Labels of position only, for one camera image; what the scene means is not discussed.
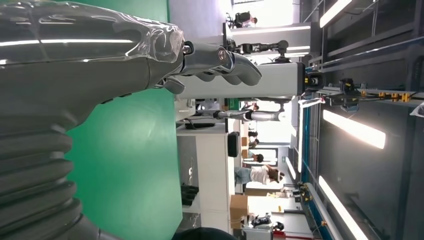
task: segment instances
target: cardboard box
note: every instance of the cardboard box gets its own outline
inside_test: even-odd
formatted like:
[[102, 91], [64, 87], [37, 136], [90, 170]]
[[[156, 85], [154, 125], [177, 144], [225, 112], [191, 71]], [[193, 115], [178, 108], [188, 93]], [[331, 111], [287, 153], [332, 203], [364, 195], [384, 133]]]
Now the cardboard box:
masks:
[[244, 158], [244, 159], [248, 158], [248, 150], [247, 149], [241, 150], [241, 157]]
[[242, 218], [249, 214], [248, 196], [245, 195], [231, 195], [229, 204], [229, 215], [231, 219], [232, 229], [241, 229], [240, 223]]
[[241, 138], [241, 145], [243, 147], [247, 147], [249, 145], [249, 138], [247, 136], [243, 136]]

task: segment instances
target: desk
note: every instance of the desk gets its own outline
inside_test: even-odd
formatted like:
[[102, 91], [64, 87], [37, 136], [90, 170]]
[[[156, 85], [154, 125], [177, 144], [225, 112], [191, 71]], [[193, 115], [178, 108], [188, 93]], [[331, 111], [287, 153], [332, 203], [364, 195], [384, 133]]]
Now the desk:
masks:
[[[228, 156], [225, 124], [217, 123], [214, 127], [198, 130], [188, 130], [183, 125], [177, 128], [176, 135], [180, 162], [187, 158], [193, 158], [196, 162], [193, 175], [196, 175], [199, 187], [193, 204], [184, 206], [182, 211], [200, 213], [202, 227], [231, 233], [230, 198], [235, 194], [234, 158]], [[184, 141], [189, 144], [181, 146]]]

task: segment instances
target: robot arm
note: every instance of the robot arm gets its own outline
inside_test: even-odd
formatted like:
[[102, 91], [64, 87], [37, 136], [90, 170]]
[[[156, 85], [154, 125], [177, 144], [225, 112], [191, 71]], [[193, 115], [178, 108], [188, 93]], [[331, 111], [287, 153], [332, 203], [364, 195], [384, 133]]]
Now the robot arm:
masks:
[[241, 55], [184, 43], [175, 25], [80, 3], [3, 4], [0, 32], [2, 240], [119, 239], [82, 214], [66, 179], [66, 131], [98, 104], [150, 88], [179, 92], [177, 75], [261, 78]]
[[213, 114], [213, 117], [216, 119], [238, 119], [245, 122], [281, 122], [285, 119], [286, 115], [284, 111], [229, 110], [217, 111]]

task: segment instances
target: jeans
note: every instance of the jeans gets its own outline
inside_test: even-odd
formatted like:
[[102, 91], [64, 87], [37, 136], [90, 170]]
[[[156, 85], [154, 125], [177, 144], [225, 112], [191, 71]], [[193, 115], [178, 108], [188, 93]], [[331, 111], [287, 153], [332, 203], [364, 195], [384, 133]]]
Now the jeans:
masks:
[[234, 183], [247, 184], [252, 181], [252, 169], [246, 167], [234, 167]]

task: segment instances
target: white t-shirt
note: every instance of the white t-shirt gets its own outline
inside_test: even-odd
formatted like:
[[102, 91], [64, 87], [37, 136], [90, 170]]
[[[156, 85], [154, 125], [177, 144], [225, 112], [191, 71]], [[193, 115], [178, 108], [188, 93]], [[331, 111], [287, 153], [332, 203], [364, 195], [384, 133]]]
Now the white t-shirt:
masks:
[[262, 184], [269, 184], [270, 177], [268, 176], [267, 166], [253, 166], [250, 173], [250, 178], [253, 182], [260, 182]]

